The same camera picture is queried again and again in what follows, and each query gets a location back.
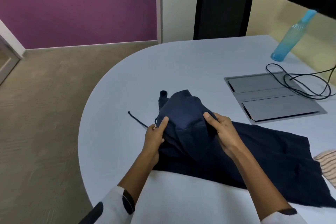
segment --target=folded clothing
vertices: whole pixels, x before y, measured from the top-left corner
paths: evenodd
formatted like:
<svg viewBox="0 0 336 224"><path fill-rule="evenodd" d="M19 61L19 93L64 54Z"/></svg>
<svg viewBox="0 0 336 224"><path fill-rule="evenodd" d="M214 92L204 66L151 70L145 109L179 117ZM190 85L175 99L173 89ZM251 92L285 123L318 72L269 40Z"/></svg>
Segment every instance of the folded clothing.
<svg viewBox="0 0 336 224"><path fill-rule="evenodd" d="M243 179L233 161L222 150L216 130L207 124L208 110L188 90L167 97L160 92L160 125L169 117L165 142L159 148L155 170L168 171L244 188ZM336 201L322 177L320 164L313 160L307 137L232 122L242 141L284 198L292 203L315 207L334 207Z"/></svg>
<svg viewBox="0 0 336 224"><path fill-rule="evenodd" d="M336 150L324 151L314 159L320 163L323 176L336 188Z"/></svg>

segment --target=shirt sleeve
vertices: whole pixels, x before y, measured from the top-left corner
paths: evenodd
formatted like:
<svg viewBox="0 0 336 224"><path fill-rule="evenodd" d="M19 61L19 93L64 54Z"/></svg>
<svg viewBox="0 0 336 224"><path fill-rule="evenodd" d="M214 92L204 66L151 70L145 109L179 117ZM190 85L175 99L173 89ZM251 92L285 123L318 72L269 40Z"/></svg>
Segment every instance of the shirt sleeve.
<svg viewBox="0 0 336 224"><path fill-rule="evenodd" d="M114 187L79 224L130 224L135 203L122 187Z"/></svg>
<svg viewBox="0 0 336 224"><path fill-rule="evenodd" d="M261 224L307 224L307 222L297 212L294 214L275 212L263 219Z"/></svg>

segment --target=table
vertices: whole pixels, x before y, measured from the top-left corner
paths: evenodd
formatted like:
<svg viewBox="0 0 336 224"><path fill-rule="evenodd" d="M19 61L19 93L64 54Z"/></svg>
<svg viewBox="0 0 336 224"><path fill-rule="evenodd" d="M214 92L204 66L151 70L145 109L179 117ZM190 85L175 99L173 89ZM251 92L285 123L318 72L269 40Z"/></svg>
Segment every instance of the table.
<svg viewBox="0 0 336 224"><path fill-rule="evenodd" d="M92 205L118 184L142 149L145 128L128 111L150 125L159 111L161 90L171 96L188 89L210 110L249 123L223 78L265 72L277 44L268 35L172 42L141 50L115 65L91 93L79 128L79 164ZM313 72L292 54L281 65L288 72ZM322 88L312 78L304 82ZM328 114L261 126L307 136L313 156L336 149L336 98L320 104ZM336 189L327 184L336 198ZM308 223L336 219L336 209L292 205ZM257 224L259 220L246 190L152 171L132 223Z"/></svg>

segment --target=chair backrest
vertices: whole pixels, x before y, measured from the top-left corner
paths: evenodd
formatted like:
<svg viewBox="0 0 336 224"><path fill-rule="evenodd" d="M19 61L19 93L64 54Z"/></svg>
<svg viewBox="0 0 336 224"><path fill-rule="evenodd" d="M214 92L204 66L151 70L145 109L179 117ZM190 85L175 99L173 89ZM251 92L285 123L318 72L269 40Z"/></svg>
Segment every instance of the chair backrest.
<svg viewBox="0 0 336 224"><path fill-rule="evenodd" d="M197 0L194 40L245 36L252 0Z"/></svg>

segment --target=garment sleeve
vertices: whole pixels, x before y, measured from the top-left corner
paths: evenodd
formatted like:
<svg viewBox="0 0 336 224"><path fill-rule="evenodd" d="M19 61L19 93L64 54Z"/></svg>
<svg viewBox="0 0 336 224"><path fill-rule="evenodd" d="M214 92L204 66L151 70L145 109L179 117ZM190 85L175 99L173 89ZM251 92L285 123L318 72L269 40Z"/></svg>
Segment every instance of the garment sleeve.
<svg viewBox="0 0 336 224"><path fill-rule="evenodd" d="M261 224L307 224L307 222L297 213L296 209L291 208L267 216Z"/></svg>
<svg viewBox="0 0 336 224"><path fill-rule="evenodd" d="M79 224L130 224L135 203L122 187L114 187Z"/></svg>

